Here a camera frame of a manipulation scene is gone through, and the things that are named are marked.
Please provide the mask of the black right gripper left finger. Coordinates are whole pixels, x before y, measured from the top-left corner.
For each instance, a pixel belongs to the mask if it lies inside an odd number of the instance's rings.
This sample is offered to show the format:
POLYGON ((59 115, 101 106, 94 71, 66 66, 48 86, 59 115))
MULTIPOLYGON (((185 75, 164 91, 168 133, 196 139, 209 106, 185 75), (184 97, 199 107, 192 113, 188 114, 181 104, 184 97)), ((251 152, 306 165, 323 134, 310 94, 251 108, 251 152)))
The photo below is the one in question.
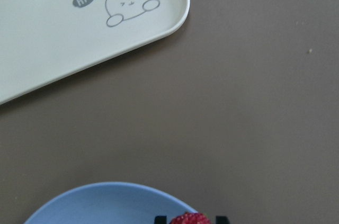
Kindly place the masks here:
POLYGON ((167 216, 156 216, 155 217, 155 224, 167 224, 167 216))

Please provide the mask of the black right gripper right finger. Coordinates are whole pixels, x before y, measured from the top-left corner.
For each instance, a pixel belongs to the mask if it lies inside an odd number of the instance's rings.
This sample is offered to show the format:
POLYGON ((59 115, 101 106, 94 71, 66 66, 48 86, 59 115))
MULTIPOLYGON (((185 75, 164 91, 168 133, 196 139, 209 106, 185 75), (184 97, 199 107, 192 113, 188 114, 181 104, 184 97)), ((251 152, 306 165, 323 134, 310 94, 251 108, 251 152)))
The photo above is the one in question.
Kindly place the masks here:
POLYGON ((230 224, 227 216, 216 216, 215 221, 215 224, 230 224))

